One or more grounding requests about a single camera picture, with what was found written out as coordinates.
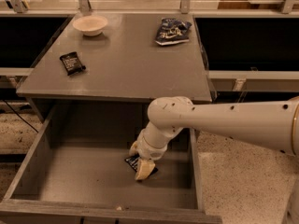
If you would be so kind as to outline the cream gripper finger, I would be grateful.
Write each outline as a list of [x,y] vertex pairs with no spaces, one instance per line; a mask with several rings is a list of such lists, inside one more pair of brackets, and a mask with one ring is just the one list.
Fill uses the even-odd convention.
[[144,160],[140,158],[137,162],[137,171],[135,180],[140,181],[148,178],[155,168],[155,163],[152,160]]
[[137,151],[137,142],[134,141],[130,147],[130,150],[129,150],[129,155],[130,156],[134,156],[134,155],[137,155],[138,154],[138,151]]

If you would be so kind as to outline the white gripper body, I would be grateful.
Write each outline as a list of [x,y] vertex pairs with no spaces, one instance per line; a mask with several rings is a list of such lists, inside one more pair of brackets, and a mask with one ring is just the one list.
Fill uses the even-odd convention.
[[168,140],[162,135],[142,131],[136,140],[136,151],[144,160],[159,160],[167,151]]

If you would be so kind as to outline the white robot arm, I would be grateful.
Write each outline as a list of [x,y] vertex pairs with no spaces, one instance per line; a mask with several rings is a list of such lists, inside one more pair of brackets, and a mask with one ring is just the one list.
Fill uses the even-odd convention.
[[135,178],[150,176],[168,143],[196,132],[199,205],[223,224],[298,224],[298,101],[195,105],[158,98],[130,148]]

